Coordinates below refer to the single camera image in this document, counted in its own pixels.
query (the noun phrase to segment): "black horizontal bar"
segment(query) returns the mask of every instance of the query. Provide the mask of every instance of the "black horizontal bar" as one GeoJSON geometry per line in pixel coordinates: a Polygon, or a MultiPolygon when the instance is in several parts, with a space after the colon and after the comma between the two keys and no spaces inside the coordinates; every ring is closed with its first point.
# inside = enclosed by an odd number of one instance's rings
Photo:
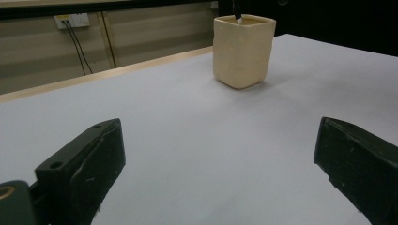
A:
{"type": "Polygon", "coordinates": [[[199,2],[210,2],[210,0],[130,0],[105,3],[83,3],[30,7],[0,7],[0,21],[85,12],[114,11],[131,8],[162,7],[199,2]]]}

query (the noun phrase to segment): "black cable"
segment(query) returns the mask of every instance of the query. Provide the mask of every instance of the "black cable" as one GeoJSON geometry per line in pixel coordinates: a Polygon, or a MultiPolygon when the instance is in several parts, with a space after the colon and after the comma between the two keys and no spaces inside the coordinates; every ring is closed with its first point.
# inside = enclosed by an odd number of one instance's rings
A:
{"type": "Polygon", "coordinates": [[[74,46],[75,46],[75,48],[76,48],[77,55],[79,56],[80,65],[82,66],[83,74],[85,75],[84,65],[83,65],[83,62],[82,62],[82,58],[80,57],[79,50],[77,49],[76,41],[75,41],[75,39],[73,38],[73,35],[72,35],[72,33],[70,32],[69,27],[67,26],[67,23],[66,23],[65,21],[62,21],[62,23],[67,27],[68,32],[69,32],[69,34],[70,34],[70,38],[72,38],[72,40],[73,40],[73,44],[74,44],[74,46]]]}
{"type": "Polygon", "coordinates": [[[69,21],[67,21],[67,24],[69,25],[70,30],[72,31],[72,34],[74,35],[74,37],[75,37],[75,39],[76,39],[76,41],[77,41],[77,44],[79,45],[80,52],[82,53],[82,57],[83,57],[83,59],[84,59],[84,61],[85,61],[85,64],[88,66],[88,68],[90,69],[90,72],[91,72],[91,74],[92,74],[92,73],[93,73],[93,70],[91,70],[90,65],[88,65],[87,60],[85,59],[84,52],[83,52],[82,46],[80,45],[79,39],[76,37],[76,34],[74,33],[73,28],[72,28],[72,26],[70,25],[69,21]]]}

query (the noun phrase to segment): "black pen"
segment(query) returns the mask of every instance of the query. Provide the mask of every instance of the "black pen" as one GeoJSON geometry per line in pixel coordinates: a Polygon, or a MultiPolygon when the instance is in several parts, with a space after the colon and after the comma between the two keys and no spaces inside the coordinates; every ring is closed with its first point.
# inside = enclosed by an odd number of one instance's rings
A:
{"type": "Polygon", "coordinates": [[[240,12],[240,5],[238,0],[232,0],[232,10],[234,11],[237,23],[242,24],[242,13],[240,12]]]}

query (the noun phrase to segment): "beige cup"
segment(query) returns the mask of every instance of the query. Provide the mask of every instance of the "beige cup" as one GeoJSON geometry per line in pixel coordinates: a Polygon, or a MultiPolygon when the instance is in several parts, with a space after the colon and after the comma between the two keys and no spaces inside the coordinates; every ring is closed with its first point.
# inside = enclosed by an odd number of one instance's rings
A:
{"type": "Polygon", "coordinates": [[[223,83],[245,88],[267,76],[276,21],[253,15],[214,19],[213,73],[223,83]]]}

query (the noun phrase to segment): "beige wall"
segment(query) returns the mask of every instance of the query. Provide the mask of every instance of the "beige wall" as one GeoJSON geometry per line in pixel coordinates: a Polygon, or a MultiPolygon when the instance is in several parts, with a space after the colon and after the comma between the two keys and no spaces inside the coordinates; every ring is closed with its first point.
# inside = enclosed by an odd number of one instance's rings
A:
{"type": "MultiPolygon", "coordinates": [[[[105,13],[118,67],[210,46],[210,3],[152,7],[105,13]]],[[[75,28],[93,72],[113,67],[102,19],[75,28]]],[[[53,17],[0,21],[0,94],[83,76],[73,42],[53,17]]]]}

